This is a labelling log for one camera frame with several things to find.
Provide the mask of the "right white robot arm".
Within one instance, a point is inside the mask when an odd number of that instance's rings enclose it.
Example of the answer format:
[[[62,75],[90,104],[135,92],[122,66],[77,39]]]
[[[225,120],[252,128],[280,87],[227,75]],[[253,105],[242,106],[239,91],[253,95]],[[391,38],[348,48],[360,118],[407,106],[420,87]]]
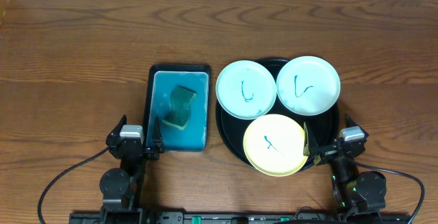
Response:
[[[328,164],[331,169],[332,188],[335,201],[339,204],[337,219],[346,222],[359,214],[378,214],[386,206],[386,178],[377,171],[360,173],[355,157],[365,151],[369,134],[345,115],[346,127],[326,146],[315,141],[310,126],[304,123],[303,155],[320,166]]]

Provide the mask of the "green yellow sponge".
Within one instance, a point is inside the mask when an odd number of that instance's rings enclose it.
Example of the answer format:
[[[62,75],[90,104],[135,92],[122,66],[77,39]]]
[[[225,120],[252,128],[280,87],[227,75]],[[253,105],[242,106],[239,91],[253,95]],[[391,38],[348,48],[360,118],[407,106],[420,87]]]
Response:
[[[177,86],[170,94],[170,110],[162,120],[163,124],[184,130],[190,120],[190,106],[196,98],[196,93],[184,87]]]

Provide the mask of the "yellow plate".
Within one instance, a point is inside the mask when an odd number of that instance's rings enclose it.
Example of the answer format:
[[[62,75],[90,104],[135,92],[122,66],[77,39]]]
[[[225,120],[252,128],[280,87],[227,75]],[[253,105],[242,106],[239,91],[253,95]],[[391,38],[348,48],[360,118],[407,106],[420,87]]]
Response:
[[[267,114],[250,123],[244,132],[243,148],[250,164],[274,177],[298,172],[308,160],[303,154],[304,129],[293,119]]]

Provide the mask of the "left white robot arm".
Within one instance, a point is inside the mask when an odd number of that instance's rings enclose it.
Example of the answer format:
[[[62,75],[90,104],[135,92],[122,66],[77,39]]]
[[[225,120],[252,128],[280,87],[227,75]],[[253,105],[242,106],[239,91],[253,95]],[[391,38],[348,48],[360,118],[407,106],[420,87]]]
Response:
[[[105,172],[99,187],[103,193],[102,223],[154,223],[155,215],[140,205],[146,163],[165,152],[159,119],[153,121],[152,145],[146,145],[143,128],[127,124],[123,116],[107,135],[108,151],[120,166]]]

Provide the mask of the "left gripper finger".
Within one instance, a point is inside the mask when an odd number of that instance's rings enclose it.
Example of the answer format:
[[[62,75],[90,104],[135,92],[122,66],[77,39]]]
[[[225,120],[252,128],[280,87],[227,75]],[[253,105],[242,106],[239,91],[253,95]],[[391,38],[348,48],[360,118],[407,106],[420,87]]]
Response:
[[[159,117],[158,116],[156,116],[155,120],[154,120],[151,140],[152,140],[154,149],[157,149],[159,152],[165,152],[162,133],[161,133],[160,127],[159,127]]]
[[[122,118],[119,120],[118,124],[115,128],[108,134],[109,138],[120,136],[120,132],[124,125],[127,124],[127,116],[124,114]]]

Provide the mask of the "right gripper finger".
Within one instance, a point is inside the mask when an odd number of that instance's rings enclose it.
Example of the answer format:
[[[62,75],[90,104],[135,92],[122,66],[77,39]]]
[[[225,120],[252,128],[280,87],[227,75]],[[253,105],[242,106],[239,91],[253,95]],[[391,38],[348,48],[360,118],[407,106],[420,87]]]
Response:
[[[315,136],[311,131],[307,122],[304,122],[305,142],[303,147],[303,155],[311,156],[318,152],[319,145],[316,142]]]
[[[345,113],[344,114],[344,119],[345,119],[345,122],[346,122],[346,127],[345,128],[359,126],[365,132],[365,138],[368,138],[369,134],[358,123],[356,123],[349,114]]]

